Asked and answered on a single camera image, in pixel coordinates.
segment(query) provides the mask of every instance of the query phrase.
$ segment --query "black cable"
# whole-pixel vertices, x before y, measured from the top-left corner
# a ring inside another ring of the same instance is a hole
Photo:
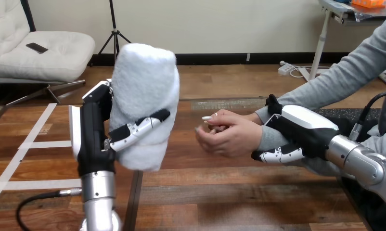
[[[359,120],[357,121],[358,124],[362,125],[364,123],[364,121],[366,120],[367,115],[370,112],[370,108],[372,107],[373,103],[376,102],[378,99],[384,97],[384,96],[386,96],[386,92],[383,92],[383,93],[380,93],[380,94],[374,96],[369,101],[369,103],[367,103],[367,105],[364,107],[362,113],[360,114]]]
[[[60,191],[55,191],[55,192],[47,192],[43,194],[39,194],[36,196],[29,197],[22,201],[19,206],[16,209],[16,220],[19,226],[22,228],[23,231],[30,231],[28,227],[22,222],[20,219],[20,210],[22,209],[23,206],[25,206],[27,203],[30,203],[35,200],[42,200],[42,199],[47,199],[47,198],[54,198],[54,197],[60,197]]]

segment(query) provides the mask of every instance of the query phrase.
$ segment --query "robotic arm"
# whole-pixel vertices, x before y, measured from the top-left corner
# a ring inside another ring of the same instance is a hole
[[[118,231],[121,222],[114,211],[116,152],[128,148],[166,120],[162,109],[135,123],[125,124],[106,137],[113,92],[111,80],[101,81],[83,97],[81,107],[69,106],[70,136],[81,177],[85,219],[81,231]]]
[[[252,158],[267,163],[287,163],[308,157],[330,161],[353,175],[365,189],[386,203],[386,154],[378,154],[340,135],[337,125],[306,108],[288,105],[274,114],[266,126],[280,131],[295,143],[276,150],[254,152]]]

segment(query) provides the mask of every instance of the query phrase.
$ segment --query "tripod stand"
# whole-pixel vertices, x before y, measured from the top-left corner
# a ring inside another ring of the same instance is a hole
[[[109,0],[109,6],[111,8],[112,26],[114,30],[111,31],[111,35],[109,36],[108,40],[105,42],[104,46],[101,48],[100,52],[98,52],[98,55],[100,55],[103,52],[108,42],[111,40],[112,37],[114,37],[114,63],[115,63],[116,56],[119,53],[118,35],[121,36],[123,39],[125,39],[128,43],[131,43],[131,42],[125,36],[123,36],[121,32],[119,32],[119,30],[116,29],[114,5],[112,3],[112,0]]]

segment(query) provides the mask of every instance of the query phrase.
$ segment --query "white tape line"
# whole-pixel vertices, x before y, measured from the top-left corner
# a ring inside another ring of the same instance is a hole
[[[71,147],[71,141],[47,141],[47,142],[32,142],[32,143],[22,143],[19,149],[21,148],[63,148]]]
[[[81,179],[9,181],[3,190],[65,189],[81,187]]]
[[[38,133],[40,132],[41,128],[46,123],[47,119],[53,112],[54,108],[56,107],[56,103],[50,103],[46,110],[44,110],[43,114],[41,114],[40,118],[37,120],[37,123],[34,125],[34,127],[31,129],[30,133],[27,135],[24,143],[32,143]],[[6,183],[10,180],[13,173],[16,171],[17,167],[19,166],[20,160],[23,159],[23,157],[26,155],[28,149],[22,148],[17,150],[16,154],[10,161],[9,165],[6,167],[6,169],[3,171],[2,175],[0,176],[0,193],[6,186]]]

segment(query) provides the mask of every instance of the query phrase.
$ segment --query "chair leg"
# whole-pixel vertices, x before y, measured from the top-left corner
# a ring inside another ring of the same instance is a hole
[[[52,90],[50,90],[50,87],[46,88],[46,92],[48,92],[49,95],[51,95],[51,97],[54,99],[54,101],[56,103],[61,104],[61,102],[58,100],[57,96],[55,96],[54,93],[52,92]]]
[[[85,80],[77,80],[77,81],[74,81],[74,82],[71,82],[71,83],[59,84],[59,85],[50,86],[50,87],[47,87],[47,88],[53,91],[53,90],[59,90],[59,89],[63,89],[63,88],[68,88],[68,87],[75,86],[75,85],[78,85],[78,84],[85,84]]]
[[[44,95],[44,93],[45,93],[44,89],[38,90],[38,91],[36,91],[34,93],[31,93],[31,94],[29,94],[29,95],[27,95],[25,97],[22,97],[22,98],[20,98],[18,100],[15,100],[15,101],[11,102],[11,103],[8,103],[8,104],[6,104],[6,106],[10,106],[10,105],[13,105],[13,104],[16,104],[16,103],[21,103],[21,102],[24,102],[24,101],[36,98],[36,97],[38,97],[40,95]]]

